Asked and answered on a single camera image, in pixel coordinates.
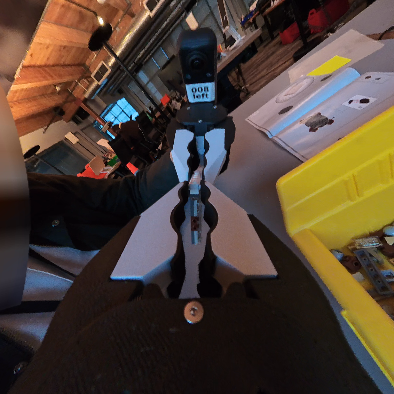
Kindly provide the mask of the person's left forearm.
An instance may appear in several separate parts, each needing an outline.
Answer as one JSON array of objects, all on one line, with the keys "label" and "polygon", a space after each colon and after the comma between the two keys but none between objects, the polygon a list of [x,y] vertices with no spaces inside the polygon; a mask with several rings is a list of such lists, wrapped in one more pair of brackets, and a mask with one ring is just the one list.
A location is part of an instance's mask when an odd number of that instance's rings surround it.
[{"label": "person's left forearm", "polygon": [[167,151],[135,176],[92,179],[28,172],[27,182],[29,243],[94,251],[178,185],[179,178]]}]

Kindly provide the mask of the red storage box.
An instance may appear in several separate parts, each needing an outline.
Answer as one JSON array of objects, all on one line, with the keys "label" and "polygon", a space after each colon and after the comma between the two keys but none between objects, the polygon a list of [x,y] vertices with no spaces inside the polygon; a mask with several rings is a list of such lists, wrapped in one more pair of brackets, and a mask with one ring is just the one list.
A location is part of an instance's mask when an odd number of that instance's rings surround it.
[{"label": "red storage box", "polygon": [[92,179],[105,179],[109,176],[108,171],[105,171],[106,165],[101,156],[93,158],[86,166],[85,169],[78,173],[78,177],[86,177]]}]

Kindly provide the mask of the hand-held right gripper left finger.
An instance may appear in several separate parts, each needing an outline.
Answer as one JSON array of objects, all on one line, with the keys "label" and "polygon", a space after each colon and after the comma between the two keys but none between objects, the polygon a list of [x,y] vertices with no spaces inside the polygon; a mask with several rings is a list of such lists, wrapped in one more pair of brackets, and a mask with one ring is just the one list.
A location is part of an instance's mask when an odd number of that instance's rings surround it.
[{"label": "hand-held right gripper left finger", "polygon": [[132,221],[134,229],[111,280],[157,284],[165,296],[180,297],[186,275],[181,226],[187,201],[188,188],[181,182]]}]

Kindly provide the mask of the grey paper sheet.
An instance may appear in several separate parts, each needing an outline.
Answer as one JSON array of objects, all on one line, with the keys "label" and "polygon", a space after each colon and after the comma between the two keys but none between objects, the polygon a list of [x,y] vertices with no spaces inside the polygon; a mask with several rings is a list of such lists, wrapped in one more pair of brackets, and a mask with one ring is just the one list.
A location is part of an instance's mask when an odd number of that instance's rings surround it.
[{"label": "grey paper sheet", "polygon": [[293,83],[301,77],[308,76],[307,74],[309,72],[322,65],[335,55],[352,59],[352,61],[347,65],[338,69],[343,70],[355,62],[380,50],[383,46],[383,41],[375,40],[351,29],[334,41],[328,43],[326,46],[320,44],[316,47],[317,52],[314,52],[306,59],[301,59],[300,63],[289,69],[289,80]]}]

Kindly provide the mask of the white vent grille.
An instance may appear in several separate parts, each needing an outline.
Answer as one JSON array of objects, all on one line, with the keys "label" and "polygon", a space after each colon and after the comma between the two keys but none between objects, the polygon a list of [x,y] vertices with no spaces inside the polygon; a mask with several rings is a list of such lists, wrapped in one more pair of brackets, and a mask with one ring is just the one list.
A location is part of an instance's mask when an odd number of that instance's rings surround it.
[{"label": "white vent grille", "polygon": [[111,67],[105,61],[101,61],[96,69],[92,72],[91,78],[101,85],[111,73]]}]

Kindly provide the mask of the yellow sticky note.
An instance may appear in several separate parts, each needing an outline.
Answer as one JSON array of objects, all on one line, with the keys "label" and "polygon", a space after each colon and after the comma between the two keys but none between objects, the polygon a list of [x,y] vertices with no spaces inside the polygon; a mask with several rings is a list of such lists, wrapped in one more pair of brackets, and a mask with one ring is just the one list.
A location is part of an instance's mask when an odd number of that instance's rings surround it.
[{"label": "yellow sticky note", "polygon": [[333,72],[347,65],[351,61],[352,59],[350,58],[335,55],[328,61],[324,62],[322,65],[318,66],[317,68],[309,72],[307,75],[321,76],[321,75],[332,74]]}]

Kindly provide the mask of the toy brick instruction booklet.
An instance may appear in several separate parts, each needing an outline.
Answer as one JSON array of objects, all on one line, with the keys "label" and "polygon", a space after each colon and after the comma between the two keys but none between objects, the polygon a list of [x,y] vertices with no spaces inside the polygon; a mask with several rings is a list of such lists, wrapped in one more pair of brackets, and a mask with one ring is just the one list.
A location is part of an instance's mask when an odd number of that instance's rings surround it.
[{"label": "toy brick instruction booklet", "polygon": [[394,74],[347,67],[302,76],[246,121],[307,161],[393,106]]}]

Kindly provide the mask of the background work table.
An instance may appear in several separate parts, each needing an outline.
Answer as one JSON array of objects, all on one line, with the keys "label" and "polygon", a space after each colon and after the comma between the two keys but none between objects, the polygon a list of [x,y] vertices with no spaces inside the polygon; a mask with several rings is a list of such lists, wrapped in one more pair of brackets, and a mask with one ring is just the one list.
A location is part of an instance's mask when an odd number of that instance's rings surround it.
[{"label": "background work table", "polygon": [[262,28],[258,28],[242,37],[238,42],[236,42],[229,50],[222,53],[222,57],[218,61],[217,72],[223,71],[226,66],[239,57],[258,37],[261,36]]}]

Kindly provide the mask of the yellow plastic bin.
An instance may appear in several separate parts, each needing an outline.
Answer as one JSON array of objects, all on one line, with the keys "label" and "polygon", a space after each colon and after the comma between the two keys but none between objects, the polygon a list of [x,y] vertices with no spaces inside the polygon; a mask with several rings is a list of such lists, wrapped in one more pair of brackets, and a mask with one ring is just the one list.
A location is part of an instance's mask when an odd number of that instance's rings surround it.
[{"label": "yellow plastic bin", "polygon": [[287,233],[391,385],[393,320],[330,249],[393,222],[393,131],[391,107],[276,184]]}]

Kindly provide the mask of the red plastic crate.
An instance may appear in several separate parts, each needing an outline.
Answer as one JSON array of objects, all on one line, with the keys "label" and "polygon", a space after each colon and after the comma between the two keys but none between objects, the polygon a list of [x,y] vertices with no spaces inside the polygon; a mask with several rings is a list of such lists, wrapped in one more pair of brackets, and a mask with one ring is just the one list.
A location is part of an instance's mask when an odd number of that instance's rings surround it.
[{"label": "red plastic crate", "polygon": [[282,45],[288,45],[300,37],[297,22],[293,22],[289,27],[279,32]]},{"label": "red plastic crate", "polygon": [[349,10],[348,0],[325,0],[322,5],[308,13],[308,27],[311,34],[323,32]]}]

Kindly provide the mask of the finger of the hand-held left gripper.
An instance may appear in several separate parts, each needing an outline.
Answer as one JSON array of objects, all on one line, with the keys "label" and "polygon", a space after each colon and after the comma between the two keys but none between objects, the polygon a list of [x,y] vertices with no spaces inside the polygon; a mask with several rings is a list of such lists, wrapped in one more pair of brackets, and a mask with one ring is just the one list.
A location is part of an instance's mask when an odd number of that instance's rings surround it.
[{"label": "finger of the hand-held left gripper", "polygon": [[213,129],[205,134],[209,148],[205,153],[205,182],[214,182],[224,165],[227,151],[224,147],[225,129]]},{"label": "finger of the hand-held left gripper", "polygon": [[178,129],[175,131],[175,140],[170,156],[175,166],[179,182],[189,180],[190,166],[188,160],[190,159],[190,152],[188,146],[193,139],[194,134],[191,131],[186,129]]}]

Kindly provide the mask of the arched window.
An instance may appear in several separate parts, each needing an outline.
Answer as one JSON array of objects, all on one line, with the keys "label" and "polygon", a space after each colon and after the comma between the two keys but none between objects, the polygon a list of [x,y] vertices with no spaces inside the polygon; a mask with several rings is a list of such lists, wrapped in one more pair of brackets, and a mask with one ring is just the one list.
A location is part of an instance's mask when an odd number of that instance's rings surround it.
[{"label": "arched window", "polygon": [[139,115],[138,111],[130,104],[126,98],[121,98],[110,104],[101,113],[101,118],[113,125],[124,123],[130,120],[135,121]]}]

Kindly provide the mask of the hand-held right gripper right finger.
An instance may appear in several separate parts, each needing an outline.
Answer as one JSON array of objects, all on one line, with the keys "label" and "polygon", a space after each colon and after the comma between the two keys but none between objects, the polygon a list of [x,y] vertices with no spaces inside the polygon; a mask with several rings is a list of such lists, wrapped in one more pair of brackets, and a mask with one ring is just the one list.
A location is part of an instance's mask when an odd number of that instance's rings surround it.
[{"label": "hand-held right gripper right finger", "polygon": [[201,188],[201,197],[207,234],[200,262],[200,297],[220,298],[233,283],[277,278],[247,212],[209,182]]}]

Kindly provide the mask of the person's clothed torso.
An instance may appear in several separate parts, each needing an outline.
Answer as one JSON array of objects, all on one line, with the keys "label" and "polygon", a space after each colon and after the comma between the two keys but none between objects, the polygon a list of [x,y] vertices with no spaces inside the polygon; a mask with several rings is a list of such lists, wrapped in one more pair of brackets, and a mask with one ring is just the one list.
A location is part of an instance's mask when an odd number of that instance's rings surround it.
[{"label": "person's clothed torso", "polygon": [[56,308],[99,252],[29,245],[20,305],[1,310],[0,390],[7,393],[40,347]]}]

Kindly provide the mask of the silver ventilation duct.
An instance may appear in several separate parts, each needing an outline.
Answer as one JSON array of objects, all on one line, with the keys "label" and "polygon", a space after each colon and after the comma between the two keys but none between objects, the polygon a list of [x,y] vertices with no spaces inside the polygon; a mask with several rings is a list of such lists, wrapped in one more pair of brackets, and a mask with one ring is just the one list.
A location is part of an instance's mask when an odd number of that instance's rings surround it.
[{"label": "silver ventilation duct", "polygon": [[[113,48],[109,39],[108,44],[136,78],[135,72],[142,67],[142,63],[157,50],[195,3],[196,1],[187,0],[143,1],[141,11],[133,19],[120,43]],[[133,81],[114,58],[108,52],[107,54],[104,61],[111,67],[111,73],[101,85],[95,81],[90,84],[84,94],[86,99],[96,96],[102,85],[107,94],[112,94],[124,83]]]}]

